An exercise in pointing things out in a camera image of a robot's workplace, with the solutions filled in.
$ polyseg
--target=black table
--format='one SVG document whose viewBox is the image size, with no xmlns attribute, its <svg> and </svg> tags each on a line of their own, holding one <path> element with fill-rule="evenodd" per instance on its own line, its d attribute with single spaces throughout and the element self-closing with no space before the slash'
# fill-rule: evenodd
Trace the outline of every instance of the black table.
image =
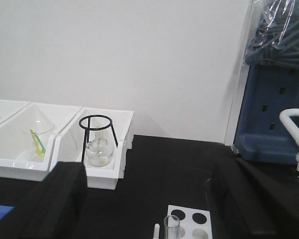
<svg viewBox="0 0 299 239">
<path fill-rule="evenodd" d="M 133 149 L 127 153 L 124 179 L 118 181 L 114 191 L 88 189 L 73 237 L 151 239 L 156 223 L 161 225 L 163 235 L 162 221 L 168 205 L 210 211 L 206 185 L 218 157 L 235 156 L 219 143 L 136 135 Z M 256 166 L 266 173 L 271 164 L 265 165 Z M 293 168 L 283 166 L 290 174 Z M 277 178 L 281 177 L 278 171 L 274 175 Z M 297 178 L 290 178 L 291 185 L 299 185 Z M 36 184 L 0 178 L 0 205 L 15 206 Z M 211 217 L 213 237 L 229 238 L 217 215 L 211 212 Z"/>
</svg>

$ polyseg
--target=plastic bag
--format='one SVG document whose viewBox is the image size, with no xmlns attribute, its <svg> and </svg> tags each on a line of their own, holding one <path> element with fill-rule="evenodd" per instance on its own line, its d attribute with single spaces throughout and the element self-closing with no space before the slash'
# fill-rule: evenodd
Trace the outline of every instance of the plastic bag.
<svg viewBox="0 0 299 239">
<path fill-rule="evenodd" d="M 263 5 L 245 63 L 299 69 L 299 0 L 256 0 Z"/>
</svg>

